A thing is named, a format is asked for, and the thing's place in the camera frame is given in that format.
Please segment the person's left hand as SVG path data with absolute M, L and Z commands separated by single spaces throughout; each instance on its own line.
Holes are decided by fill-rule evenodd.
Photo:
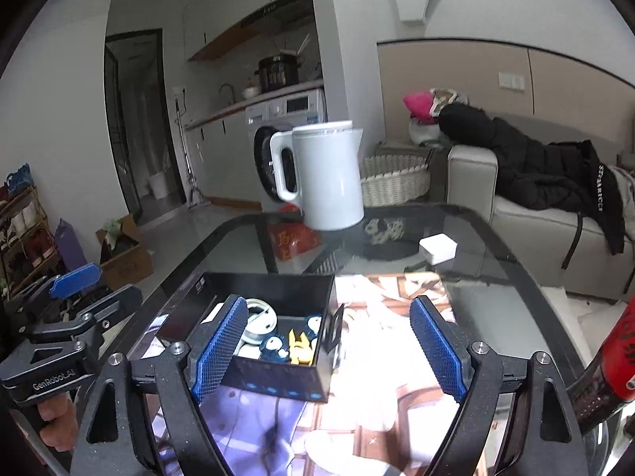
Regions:
M 58 394 L 38 404 L 40 417 L 46 426 L 40 431 L 41 440 L 47 447 L 58 452 L 70 451 L 77 441 L 77 408 L 68 394 Z

